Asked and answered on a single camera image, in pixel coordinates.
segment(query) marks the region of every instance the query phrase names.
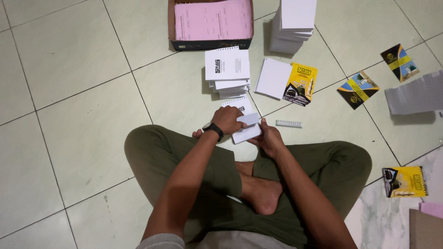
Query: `wristwatch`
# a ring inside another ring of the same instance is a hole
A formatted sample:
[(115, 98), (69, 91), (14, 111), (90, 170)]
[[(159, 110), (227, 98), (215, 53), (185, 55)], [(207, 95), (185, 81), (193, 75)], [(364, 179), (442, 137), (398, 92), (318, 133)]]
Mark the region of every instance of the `wristwatch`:
[(217, 134), (220, 136), (217, 142), (220, 142), (224, 136), (222, 129), (220, 129), (218, 126), (216, 126), (214, 123), (207, 123), (205, 126), (203, 126), (203, 131), (213, 130), (217, 132)]

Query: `man's arm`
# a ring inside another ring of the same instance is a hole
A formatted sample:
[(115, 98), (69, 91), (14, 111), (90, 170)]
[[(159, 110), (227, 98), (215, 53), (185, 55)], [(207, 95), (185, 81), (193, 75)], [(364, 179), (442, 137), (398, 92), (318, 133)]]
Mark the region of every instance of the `man's arm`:
[(286, 146), (280, 132), (261, 121), (263, 136), (249, 142), (261, 146), (276, 162), (304, 223), (320, 248), (357, 248), (344, 221), (311, 181)]
[[(221, 107), (215, 112), (212, 123), (225, 135), (230, 135), (243, 127), (244, 123), (237, 122), (237, 117), (242, 115), (235, 107)], [(204, 132), (171, 173), (149, 217), (142, 241), (158, 233), (174, 233), (183, 238), (185, 222), (218, 139), (215, 131)]]

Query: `pink sheet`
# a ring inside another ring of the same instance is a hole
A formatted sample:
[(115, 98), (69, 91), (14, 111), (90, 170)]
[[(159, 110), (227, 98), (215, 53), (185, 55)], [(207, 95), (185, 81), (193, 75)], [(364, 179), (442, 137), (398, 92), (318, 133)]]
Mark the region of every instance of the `pink sheet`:
[(434, 202), (420, 203), (420, 211), (424, 214), (443, 219), (443, 204)]
[(252, 37), (249, 0), (175, 5), (175, 39), (181, 41)]

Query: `leg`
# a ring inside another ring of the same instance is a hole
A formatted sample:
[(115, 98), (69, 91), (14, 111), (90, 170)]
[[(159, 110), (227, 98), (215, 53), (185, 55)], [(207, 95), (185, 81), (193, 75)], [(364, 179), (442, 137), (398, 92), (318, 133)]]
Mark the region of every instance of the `leg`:
[[(165, 182), (197, 139), (157, 125), (139, 127), (128, 135), (125, 153), (134, 175), (154, 206)], [(208, 229), (241, 229), (254, 212), (226, 195), (241, 196), (241, 178), (232, 151), (216, 147), (202, 187), (185, 225), (185, 242), (198, 241)]]
[[(372, 161), (368, 152), (342, 141), (287, 147), (344, 219), (361, 194), (371, 172)], [(255, 161), (253, 174), (256, 177), (283, 180), (275, 162), (263, 151)], [(254, 226), (254, 232), (273, 236), (297, 248), (312, 245), (288, 191), (280, 197), (274, 214), (257, 215), (255, 222), (257, 225)]]

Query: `black watch strap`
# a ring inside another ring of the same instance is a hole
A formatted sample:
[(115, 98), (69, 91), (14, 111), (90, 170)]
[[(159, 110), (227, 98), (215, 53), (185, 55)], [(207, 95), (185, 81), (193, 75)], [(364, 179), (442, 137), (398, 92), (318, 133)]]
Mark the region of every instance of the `black watch strap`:
[(216, 126), (214, 123), (211, 123), (208, 127), (203, 128), (203, 131), (213, 130), (217, 132), (217, 134), (220, 136), (217, 142), (220, 142), (224, 136), (222, 129), (220, 129), (218, 126)]

